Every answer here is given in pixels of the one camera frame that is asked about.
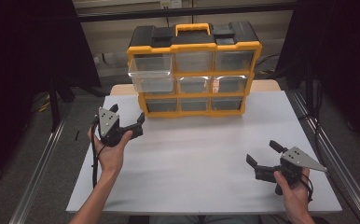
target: wall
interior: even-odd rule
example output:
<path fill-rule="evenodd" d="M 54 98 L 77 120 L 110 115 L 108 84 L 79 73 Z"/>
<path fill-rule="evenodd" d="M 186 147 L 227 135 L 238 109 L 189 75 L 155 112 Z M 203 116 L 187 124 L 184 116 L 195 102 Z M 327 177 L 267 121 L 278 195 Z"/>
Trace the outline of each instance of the wall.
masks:
<path fill-rule="evenodd" d="M 227 7 L 284 2 L 289 1 L 183 0 L 183 7 Z M 91 2 L 91 0 L 74 0 L 74 3 L 78 14 L 160 9 L 159 1 L 154 2 L 154 0 L 106 0 L 93 2 Z M 260 59 L 262 59 L 268 55 L 281 52 L 291 16 L 292 11 L 253 12 L 194 16 L 193 18 L 190 16 L 170 17 L 168 18 L 168 22 L 169 25 L 172 26 L 177 23 L 192 23 L 192 21 L 210 22 L 212 24 L 227 24 L 230 21 L 250 21 L 263 45 L 260 57 Z M 142 25 L 155 25 L 163 27 L 168 24 L 166 18 L 82 23 L 84 33 L 90 45 L 91 54 L 95 56 L 97 62 L 99 62 L 97 64 L 97 68 L 101 77 L 113 76 L 115 74 L 126 74 L 126 50 L 129 46 L 134 28 Z M 102 53 L 104 53 L 104 57 L 108 63 L 103 63 Z M 275 66 L 276 64 L 273 63 L 271 69 L 274 69 Z"/>

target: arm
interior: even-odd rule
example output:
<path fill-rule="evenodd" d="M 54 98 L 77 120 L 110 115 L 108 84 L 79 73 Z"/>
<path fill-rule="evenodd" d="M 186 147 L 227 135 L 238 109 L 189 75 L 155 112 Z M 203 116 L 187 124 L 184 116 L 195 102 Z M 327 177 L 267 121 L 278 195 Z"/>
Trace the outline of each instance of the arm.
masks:
<path fill-rule="evenodd" d="M 96 150 L 100 150 L 104 144 L 94 135 Z M 93 189 L 89 198 L 81 206 L 80 210 L 72 218 L 70 223 L 97 223 L 104 208 L 104 204 L 110 194 L 114 183 L 124 162 L 124 148 L 132 137 L 132 131 L 126 132 L 121 141 L 115 147 L 104 147 L 99 156 L 102 167 L 101 177 Z"/>
<path fill-rule="evenodd" d="M 305 176 L 309 176 L 309 172 L 310 170 L 306 168 L 302 170 Z M 297 184 L 294 188 L 290 189 L 287 180 L 279 171 L 276 171 L 274 176 L 283 191 L 284 207 L 288 219 L 294 224 L 314 223 L 308 210 L 308 190 L 305 186 Z M 305 176 L 302 176 L 302 180 L 308 183 Z"/>

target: white table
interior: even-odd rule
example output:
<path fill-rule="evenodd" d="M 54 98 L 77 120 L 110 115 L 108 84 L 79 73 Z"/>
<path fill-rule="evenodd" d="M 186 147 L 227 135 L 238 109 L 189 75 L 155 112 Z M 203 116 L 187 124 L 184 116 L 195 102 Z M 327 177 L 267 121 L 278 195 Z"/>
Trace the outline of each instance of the white table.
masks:
<path fill-rule="evenodd" d="M 133 124 L 141 110 L 136 95 L 108 96 L 118 104 L 120 126 Z M 297 146 L 316 159 L 283 91 L 251 92 L 242 116 L 146 119 L 144 135 L 126 147 L 121 174 L 104 211 L 124 215 L 267 214 L 284 211 L 275 184 L 255 179 L 246 163 L 279 164 L 269 147 L 275 140 Z M 92 152 L 84 160 L 66 211 L 76 212 L 92 191 Z M 325 174 L 311 171 L 312 212 L 341 211 Z"/>

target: orange handle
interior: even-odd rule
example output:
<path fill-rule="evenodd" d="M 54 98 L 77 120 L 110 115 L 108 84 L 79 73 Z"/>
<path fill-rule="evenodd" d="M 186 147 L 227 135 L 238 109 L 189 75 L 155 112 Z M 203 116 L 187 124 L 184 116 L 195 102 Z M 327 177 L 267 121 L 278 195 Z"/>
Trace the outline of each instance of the orange handle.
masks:
<path fill-rule="evenodd" d="M 198 31 L 205 30 L 207 35 L 210 35 L 209 23 L 193 23 L 193 24 L 178 24 L 176 25 L 176 36 L 179 31 Z"/>

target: hand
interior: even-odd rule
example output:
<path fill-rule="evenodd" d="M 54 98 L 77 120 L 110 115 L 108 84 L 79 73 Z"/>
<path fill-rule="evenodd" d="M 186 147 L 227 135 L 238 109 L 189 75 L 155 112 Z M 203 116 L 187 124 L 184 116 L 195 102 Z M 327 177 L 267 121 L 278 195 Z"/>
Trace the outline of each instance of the hand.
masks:
<path fill-rule="evenodd" d="M 307 168 L 302 170 L 305 176 L 309 176 L 309 172 L 310 170 Z M 308 210 L 308 190 L 306 187 L 298 182 L 290 188 L 282 173 L 275 171 L 273 174 L 283 191 L 287 218 L 294 224 L 314 223 Z M 308 179 L 304 175 L 301 178 L 305 183 L 308 183 Z"/>
<path fill-rule="evenodd" d="M 91 128 L 88 130 L 88 137 L 91 140 Z M 94 134 L 96 154 L 104 147 L 104 144 Z M 121 140 L 115 147 L 104 147 L 99 155 L 99 162 L 102 167 L 102 174 L 119 175 L 122 164 L 124 163 L 124 148 L 132 137 L 132 131 L 127 131 L 122 135 Z"/>

